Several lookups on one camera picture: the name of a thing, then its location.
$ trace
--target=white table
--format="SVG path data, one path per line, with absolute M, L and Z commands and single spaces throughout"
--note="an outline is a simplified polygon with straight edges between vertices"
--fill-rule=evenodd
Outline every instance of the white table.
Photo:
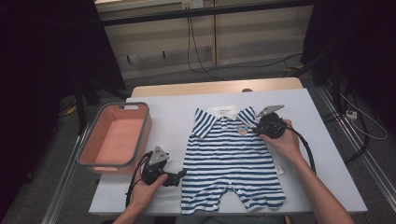
M 268 105 L 285 105 L 277 111 L 284 119 L 291 119 L 294 128 L 301 133 L 311 147 L 318 177 L 330 189 L 348 212 L 364 212 L 367 208 L 349 175 L 332 139 L 327 132 L 312 99 L 305 89 L 285 91 L 259 91 L 238 93 L 212 93 L 179 96 L 134 97 L 127 102 L 145 102 L 150 109 L 152 127 L 147 151 L 160 146 L 170 154 L 165 171 L 176 173 L 181 170 L 188 136 L 191 133 L 195 109 L 210 106 L 237 105 L 240 108 L 252 106 L 258 113 Z M 307 159 L 303 145 L 302 152 Z M 286 193 L 286 201 L 277 210 L 264 208 L 250 214 L 306 213 L 312 209 L 303 188 L 290 164 L 280 158 L 270 147 L 276 165 L 284 167 L 286 173 L 279 176 Z M 90 213 L 114 215 L 123 211 L 125 192 L 130 175 L 102 175 L 92 200 Z M 180 215 L 181 185 L 159 188 L 146 214 L 154 216 Z M 233 192 L 221 198 L 219 212 L 213 215 L 246 215 L 245 207 Z

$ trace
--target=pink plastic tray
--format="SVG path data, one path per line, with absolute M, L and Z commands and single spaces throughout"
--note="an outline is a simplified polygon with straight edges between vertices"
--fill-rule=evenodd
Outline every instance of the pink plastic tray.
M 145 152 L 150 128 L 145 103 L 104 105 L 81 144 L 78 163 L 98 174 L 131 174 Z

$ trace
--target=gray floor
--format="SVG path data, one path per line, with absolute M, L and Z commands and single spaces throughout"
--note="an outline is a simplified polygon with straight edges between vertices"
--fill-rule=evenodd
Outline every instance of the gray floor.
M 244 63 L 243 65 L 262 65 L 275 62 L 255 62 Z M 298 57 L 288 60 L 288 66 L 297 64 Z M 283 63 L 279 63 L 268 67 L 248 68 L 248 67 L 232 67 L 222 68 L 210 71 L 208 76 L 205 73 L 194 73 L 192 71 L 177 72 L 173 74 L 160 75 L 156 77 L 136 78 L 134 80 L 126 80 L 128 92 L 136 86 L 158 85 L 168 83 L 184 83 L 184 82 L 202 82 L 217 80 L 235 80 L 235 79 L 251 79 L 266 77 L 283 77 Z M 318 93 L 319 88 L 315 87 L 312 82 L 312 75 L 307 74 L 301 78 L 303 85 L 308 88 L 314 103 L 317 106 L 320 115 L 326 115 L 331 112 L 324 104 L 323 99 Z M 105 92 L 100 92 L 102 103 L 120 101 Z M 60 107 L 67 105 L 72 96 L 61 101 Z M 361 108 L 375 117 L 375 113 L 364 103 L 359 100 Z M 99 108 L 99 105 L 86 105 L 88 117 L 91 118 Z M 367 121 L 370 133 L 381 135 L 376 125 Z M 340 154 L 347 158 L 355 151 L 349 140 L 343 135 L 337 122 L 329 122 L 326 124 L 330 135 Z M 47 152 L 43 156 L 37 168 L 33 171 L 34 179 L 32 182 L 22 186 L 20 194 L 8 210 L 7 216 L 2 223 L 40 223 L 50 204 L 52 195 L 54 194 L 59 181 L 61 180 L 64 167 L 68 163 L 76 140 L 78 138 L 78 117 L 77 114 L 59 119 L 52 139 L 49 142 Z M 375 160 L 380 164 L 384 173 L 388 176 L 391 183 L 396 181 L 396 138 L 394 133 L 389 134 L 389 138 L 385 141 L 370 140 L 368 150 Z M 361 159 L 353 161 L 348 166 L 348 171 L 353 177 L 358 190 L 361 193 L 369 211 L 364 214 L 354 214 L 353 217 L 357 223 L 395 223 L 396 214 L 389 205 L 387 198 L 368 172 Z M 88 208 L 92 200 L 99 175 L 92 175 L 88 169 L 84 167 L 76 168 L 70 190 L 64 199 L 60 215 L 57 223 L 102 223 L 111 217 L 99 217 L 90 215 Z M 315 223 L 312 215 L 292 215 L 294 223 Z M 153 217 L 142 217 L 138 223 L 153 223 Z

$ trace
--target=black curtain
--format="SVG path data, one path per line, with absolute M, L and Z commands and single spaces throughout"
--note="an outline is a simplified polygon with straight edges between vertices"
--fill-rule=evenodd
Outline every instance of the black curtain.
M 124 83 L 92 0 L 0 0 L 0 220 L 45 152 L 59 102 L 77 80 Z
M 321 52 L 327 57 L 314 67 L 314 81 L 323 84 L 339 75 L 363 96 L 385 125 L 396 130 L 396 19 L 391 1 L 330 1 L 314 6 L 304 42 L 302 63 Z

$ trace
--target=blue and white striped clothing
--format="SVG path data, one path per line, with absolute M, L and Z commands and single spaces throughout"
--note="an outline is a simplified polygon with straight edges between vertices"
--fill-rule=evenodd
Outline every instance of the blue and white striped clothing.
M 188 170 L 182 179 L 183 215 L 218 211 L 220 197 L 228 190 L 239 196 L 248 212 L 282 205 L 285 194 L 264 141 L 250 129 L 246 134 L 237 130 L 257 122 L 251 107 L 241 110 L 236 120 L 196 110 L 183 164 Z

